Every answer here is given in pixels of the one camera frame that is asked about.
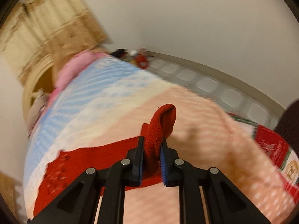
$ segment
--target beige wall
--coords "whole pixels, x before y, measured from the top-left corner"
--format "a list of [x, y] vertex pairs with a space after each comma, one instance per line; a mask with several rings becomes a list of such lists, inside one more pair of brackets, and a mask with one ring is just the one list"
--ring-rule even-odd
[[299, 97], [299, 24], [283, 0], [86, 0], [115, 44], [230, 74], [286, 107]]
[[21, 110], [22, 86], [0, 56], [0, 171], [17, 182], [18, 216], [25, 222], [23, 170], [27, 131]]

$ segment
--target striped blanket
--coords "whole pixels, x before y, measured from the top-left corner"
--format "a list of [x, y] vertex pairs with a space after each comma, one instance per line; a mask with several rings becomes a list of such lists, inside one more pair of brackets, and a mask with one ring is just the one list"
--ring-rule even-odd
[[[24, 169], [28, 217], [33, 217], [47, 164], [60, 150], [104, 146], [138, 136], [141, 125], [167, 103], [177, 108], [167, 142], [181, 158], [195, 167], [218, 167], [272, 223], [281, 223], [289, 215], [295, 202], [284, 188], [281, 171], [248, 131], [212, 101], [106, 57], [68, 85], [30, 137]], [[176, 188], [157, 184], [130, 190], [125, 202], [124, 223], [179, 222]]]

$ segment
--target multicolored blanket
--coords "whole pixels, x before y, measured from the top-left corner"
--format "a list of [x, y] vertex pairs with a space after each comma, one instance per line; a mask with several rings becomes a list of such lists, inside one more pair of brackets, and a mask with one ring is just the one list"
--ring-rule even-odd
[[[204, 169], [218, 167], [272, 223], [289, 215], [297, 192], [293, 195], [286, 188], [284, 174], [248, 128], [240, 127], [212, 101], [106, 57], [69, 84], [32, 133], [24, 169], [28, 217], [33, 217], [47, 164], [61, 150], [105, 146], [138, 136], [141, 125], [168, 103], [176, 106], [177, 119], [167, 141], [181, 158]], [[156, 184], [130, 190], [125, 202], [124, 223], [179, 222], [176, 188]]]

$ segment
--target red fabric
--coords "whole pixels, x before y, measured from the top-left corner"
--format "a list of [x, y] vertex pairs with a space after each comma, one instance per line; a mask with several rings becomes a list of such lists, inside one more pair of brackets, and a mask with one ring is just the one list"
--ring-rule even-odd
[[[175, 106], [160, 107], [150, 124], [143, 124], [141, 135], [144, 140], [144, 177], [142, 186], [160, 183], [159, 169], [162, 138], [167, 138], [173, 129], [176, 117]], [[71, 182], [89, 167], [98, 170], [111, 167], [126, 157], [129, 149], [135, 148], [138, 136], [100, 147], [79, 148], [70, 152], [60, 151], [59, 156], [48, 164], [46, 174], [39, 187], [33, 215], [36, 216]]]
[[277, 133], [259, 125], [255, 141], [268, 154], [272, 162], [280, 168], [289, 149], [288, 143]]

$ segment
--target pink pillow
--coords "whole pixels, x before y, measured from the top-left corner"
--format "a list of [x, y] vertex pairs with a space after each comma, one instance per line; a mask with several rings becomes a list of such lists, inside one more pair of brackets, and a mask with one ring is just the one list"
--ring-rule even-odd
[[82, 70], [97, 58], [98, 57], [94, 53], [88, 50], [84, 50], [75, 55], [59, 71], [55, 87], [61, 92]]

